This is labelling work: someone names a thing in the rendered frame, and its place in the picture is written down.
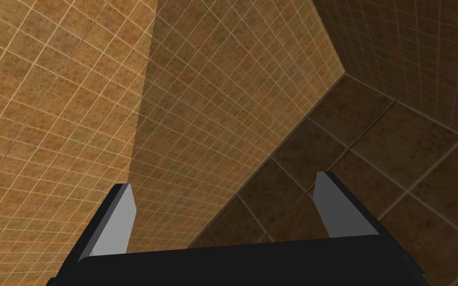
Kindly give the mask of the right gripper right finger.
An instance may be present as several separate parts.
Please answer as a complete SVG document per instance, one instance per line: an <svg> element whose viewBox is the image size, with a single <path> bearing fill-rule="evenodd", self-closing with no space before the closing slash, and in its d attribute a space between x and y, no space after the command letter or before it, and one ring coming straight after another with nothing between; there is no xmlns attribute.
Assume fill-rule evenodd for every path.
<svg viewBox="0 0 458 286"><path fill-rule="evenodd" d="M330 238L379 234L375 218L334 173L317 172L312 199Z"/></svg>

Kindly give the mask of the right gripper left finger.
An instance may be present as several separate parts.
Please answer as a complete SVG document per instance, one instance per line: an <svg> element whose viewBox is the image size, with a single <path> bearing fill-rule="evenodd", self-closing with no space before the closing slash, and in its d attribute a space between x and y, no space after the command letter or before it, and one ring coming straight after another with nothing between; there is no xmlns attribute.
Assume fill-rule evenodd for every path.
<svg viewBox="0 0 458 286"><path fill-rule="evenodd" d="M125 253L136 212L131 185L114 185L81 234L77 261L90 256Z"/></svg>

